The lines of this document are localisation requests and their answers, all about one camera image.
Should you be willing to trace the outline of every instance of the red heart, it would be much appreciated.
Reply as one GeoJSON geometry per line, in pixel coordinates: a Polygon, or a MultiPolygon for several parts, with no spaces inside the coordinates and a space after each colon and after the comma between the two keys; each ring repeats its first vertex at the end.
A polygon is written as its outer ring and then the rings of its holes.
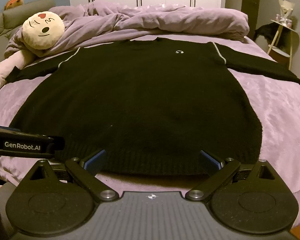
{"type": "Polygon", "coordinates": [[[46,16],[46,14],[45,14],[45,13],[41,13],[41,14],[39,14],[39,15],[38,15],[38,17],[40,17],[41,19],[44,19],[44,18],[45,18],[45,16],[46,16]]]}

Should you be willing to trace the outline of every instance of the lavender blanket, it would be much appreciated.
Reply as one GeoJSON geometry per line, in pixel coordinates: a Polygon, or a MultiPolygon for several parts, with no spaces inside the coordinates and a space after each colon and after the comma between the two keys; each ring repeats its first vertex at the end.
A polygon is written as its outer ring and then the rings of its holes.
{"type": "Polygon", "coordinates": [[[95,1],[77,7],[53,7],[50,11],[58,14],[65,24],[65,33],[60,40],[48,50],[33,49],[24,42],[20,28],[10,39],[5,58],[20,49],[45,57],[78,47],[167,32],[218,35],[242,42],[249,33],[247,15],[226,8],[180,5],[130,8],[118,3],[95,1]]]}

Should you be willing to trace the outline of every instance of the cream plush face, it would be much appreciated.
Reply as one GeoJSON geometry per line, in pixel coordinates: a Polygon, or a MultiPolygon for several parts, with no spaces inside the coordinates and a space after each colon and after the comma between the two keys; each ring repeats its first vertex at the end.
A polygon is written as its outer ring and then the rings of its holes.
{"type": "Polygon", "coordinates": [[[65,32],[61,18],[53,12],[40,12],[32,15],[22,26],[25,42],[34,49],[53,47],[65,32]]]}

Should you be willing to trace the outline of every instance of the small side table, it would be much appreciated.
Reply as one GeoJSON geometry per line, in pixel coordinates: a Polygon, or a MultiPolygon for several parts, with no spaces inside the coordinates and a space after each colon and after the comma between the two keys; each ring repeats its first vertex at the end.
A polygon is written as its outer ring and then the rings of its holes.
{"type": "Polygon", "coordinates": [[[274,20],[271,20],[272,22],[275,22],[279,25],[278,27],[278,30],[277,30],[277,33],[275,34],[274,36],[274,39],[271,43],[271,45],[269,45],[269,50],[268,50],[268,55],[270,54],[271,50],[275,50],[276,52],[286,56],[286,57],[289,57],[289,70],[291,70],[291,62],[292,62],[292,34],[293,32],[296,33],[295,30],[291,29],[291,28],[288,28],[286,26],[284,26],[283,24],[279,23],[279,22],[276,22],[274,20]],[[283,28],[287,28],[290,30],[290,55],[289,54],[286,54],[285,52],[281,51],[280,49],[278,49],[276,46],[278,45],[278,42],[279,42],[279,39],[280,39],[280,36],[281,36],[281,33],[282,33],[282,30],[283,28]]]}

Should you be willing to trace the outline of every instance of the blue gripper pad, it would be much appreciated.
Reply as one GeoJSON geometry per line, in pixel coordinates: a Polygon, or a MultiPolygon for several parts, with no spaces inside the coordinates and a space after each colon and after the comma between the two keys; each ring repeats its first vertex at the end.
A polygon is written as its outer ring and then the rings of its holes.
{"type": "Polygon", "coordinates": [[[98,172],[101,171],[104,163],[106,161],[106,151],[102,150],[101,152],[94,152],[87,158],[84,158],[80,161],[80,166],[87,170],[90,174],[95,176],[98,172]]]}
{"type": "Polygon", "coordinates": [[[204,151],[200,151],[200,153],[201,165],[209,176],[222,169],[222,160],[218,160],[217,157],[207,154],[204,151]]]}

